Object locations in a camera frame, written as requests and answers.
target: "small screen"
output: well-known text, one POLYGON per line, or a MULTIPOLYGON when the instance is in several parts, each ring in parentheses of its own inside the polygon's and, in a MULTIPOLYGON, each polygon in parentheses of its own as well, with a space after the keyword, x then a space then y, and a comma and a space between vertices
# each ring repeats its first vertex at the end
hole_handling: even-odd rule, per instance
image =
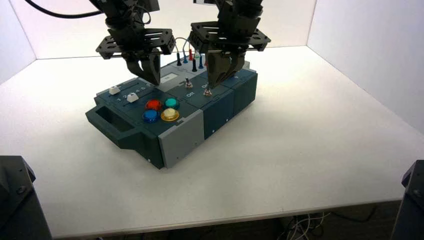
POLYGON ((165 76, 163 76, 163 77, 161 77, 160 78, 160 83, 161 84, 163 84, 163 83, 166 83, 166 82, 168 82, 169 80, 171 80, 171 79, 174 79, 174 78, 176 78, 176 77, 178 77, 178 75, 177 74, 175 74, 175 73, 169 73, 168 75, 165 75, 165 76))

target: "round push button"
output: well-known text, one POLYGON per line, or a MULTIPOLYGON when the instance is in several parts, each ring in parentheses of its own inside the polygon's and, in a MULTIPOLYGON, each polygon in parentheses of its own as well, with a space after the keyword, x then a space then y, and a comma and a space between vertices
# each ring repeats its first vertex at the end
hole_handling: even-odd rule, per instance
POLYGON ((175 98, 168 98, 165 101, 165 106, 167 108, 171 108, 171 109, 178 109, 180 107, 180 103, 178 102, 177 99, 175 98))
POLYGON ((152 99, 152 100, 149 100, 149 101, 146 103, 145 108, 146 108, 146 109, 151 109, 151 110, 159 111, 159 110, 161 110, 161 108, 162 108, 162 103, 161 103, 161 101, 159 101, 159 100, 157 100, 157 99, 152 99))
POLYGON ((177 120, 180 117, 180 113, 173 109, 173 108, 167 108, 165 109, 162 114, 160 115, 160 118, 162 118, 162 120, 167 121, 167 122, 172 122, 177 120))
POLYGON ((156 110, 147 110, 143 114, 143 120, 146 123, 154 123, 159 119, 159 112, 156 110))

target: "white wall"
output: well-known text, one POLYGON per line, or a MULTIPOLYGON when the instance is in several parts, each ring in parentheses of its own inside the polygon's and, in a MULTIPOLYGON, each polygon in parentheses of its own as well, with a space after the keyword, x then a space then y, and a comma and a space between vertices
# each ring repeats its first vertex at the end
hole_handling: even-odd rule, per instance
MULTIPOLYGON (((105 16, 60 19, 33 9, 23 0, 10 0, 38 59, 97 56, 95 49, 108 35, 105 16)), ((316 0, 265 0, 259 29, 269 46, 306 45, 316 0)), ((88 0, 34 0, 53 12, 77 14, 96 10, 88 0)), ((171 28, 176 37, 187 37, 190 23, 216 21, 215 6, 192 0, 159 0, 160 11, 152 12, 148 28, 171 28)))
POLYGON ((36 57, 8 0, 0 0, 0 84, 36 57))
POLYGON ((424 0, 318 0, 308 39, 312 50, 422 133, 423 44, 424 0))

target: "gray panel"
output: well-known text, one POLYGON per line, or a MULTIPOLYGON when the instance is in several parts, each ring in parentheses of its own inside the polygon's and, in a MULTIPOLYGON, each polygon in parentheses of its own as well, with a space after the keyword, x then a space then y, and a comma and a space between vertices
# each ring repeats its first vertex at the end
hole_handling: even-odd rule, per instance
POLYGON ((162 92, 168 92, 180 83, 185 82, 186 78, 192 79, 195 75, 187 72, 183 68, 175 68, 170 65, 166 65, 160 69, 160 85, 156 88, 162 92))
POLYGON ((203 111, 197 110, 158 136, 165 167, 172 168, 204 140, 203 111))

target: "screw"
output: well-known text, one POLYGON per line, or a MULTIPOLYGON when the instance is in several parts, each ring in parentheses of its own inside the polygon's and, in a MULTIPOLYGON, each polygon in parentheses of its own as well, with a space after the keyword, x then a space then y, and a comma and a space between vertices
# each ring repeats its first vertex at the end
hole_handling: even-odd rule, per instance
POLYGON ((414 189, 413 194, 417 197, 417 198, 422 198, 423 196, 421 195, 421 191, 418 189, 414 189))
POLYGON ((21 195, 21 194, 25 193, 26 191, 27 191, 27 187, 26 187, 26 186, 20 186, 20 187, 16 190, 16 193, 17 193, 18 195, 21 195))

